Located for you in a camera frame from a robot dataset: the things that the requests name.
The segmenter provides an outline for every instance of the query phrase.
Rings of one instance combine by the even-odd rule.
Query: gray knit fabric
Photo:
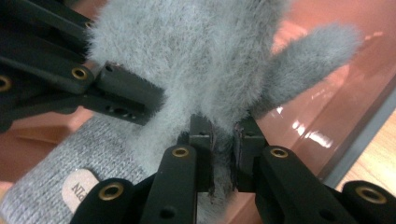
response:
[[[192,114],[210,119],[215,194],[198,199],[198,223],[213,223],[231,198],[230,137],[252,110],[256,118],[284,104],[345,63],[357,33],[337,24],[314,30],[271,55],[288,1],[112,0],[90,34],[89,59],[127,70],[164,89],[165,101],[144,127],[94,118],[20,180],[0,207],[14,223],[65,223],[61,185],[78,168],[100,179],[133,181],[156,172],[163,152],[189,128]]]

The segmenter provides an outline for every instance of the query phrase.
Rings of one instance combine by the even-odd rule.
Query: white tag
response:
[[[76,170],[66,178],[62,186],[62,198],[73,214],[82,200],[98,183],[99,181],[91,171],[86,169]]]

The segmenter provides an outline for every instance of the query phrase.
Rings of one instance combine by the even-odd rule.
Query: fuzzy fabric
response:
[[[101,179],[121,177],[134,183],[155,173],[163,152],[188,130],[192,114],[210,119],[220,133],[213,151],[215,193],[199,195],[198,223],[221,217],[232,195],[229,144],[235,123],[250,110],[259,118],[291,100],[345,63],[359,45],[351,27],[332,24],[271,55],[288,4],[109,1],[89,31],[88,58],[101,66],[121,64],[163,88],[163,106],[144,127],[105,117],[91,120],[7,194],[1,212],[8,223],[68,222],[71,214],[60,201],[60,189],[71,170],[88,167]],[[78,160],[67,156],[76,150],[81,152]]]

